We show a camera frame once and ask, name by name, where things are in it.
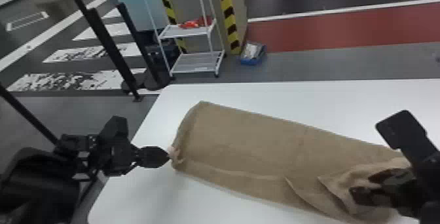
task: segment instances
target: burlap sack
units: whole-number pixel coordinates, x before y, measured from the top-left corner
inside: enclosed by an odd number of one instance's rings
[[[384,146],[207,102],[187,113],[172,146],[179,150],[173,158],[176,170],[349,223],[384,223],[390,211],[375,208],[368,215],[350,215],[344,199],[318,177],[402,157]]]

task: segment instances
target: white table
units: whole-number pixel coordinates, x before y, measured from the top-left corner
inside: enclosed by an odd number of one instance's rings
[[[172,85],[158,97],[132,142],[167,148],[186,112],[200,100],[377,144],[386,143],[375,124],[408,109],[431,140],[437,146],[440,142],[440,79]],[[90,224],[340,223],[220,189],[176,173],[169,163],[110,179],[88,220]],[[398,217],[392,223],[417,221]]]

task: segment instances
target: hazard stripe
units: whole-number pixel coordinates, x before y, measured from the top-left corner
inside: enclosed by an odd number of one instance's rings
[[[228,42],[233,54],[241,51],[240,38],[238,36],[237,24],[235,19],[234,5],[232,0],[221,0],[221,9],[225,16],[225,27],[228,33]]]
[[[177,17],[175,15],[171,0],[162,0],[162,2],[164,3],[166,15],[168,16],[170,24],[177,25]],[[187,46],[182,38],[178,37],[177,39],[175,39],[175,41],[184,54],[188,53]]]

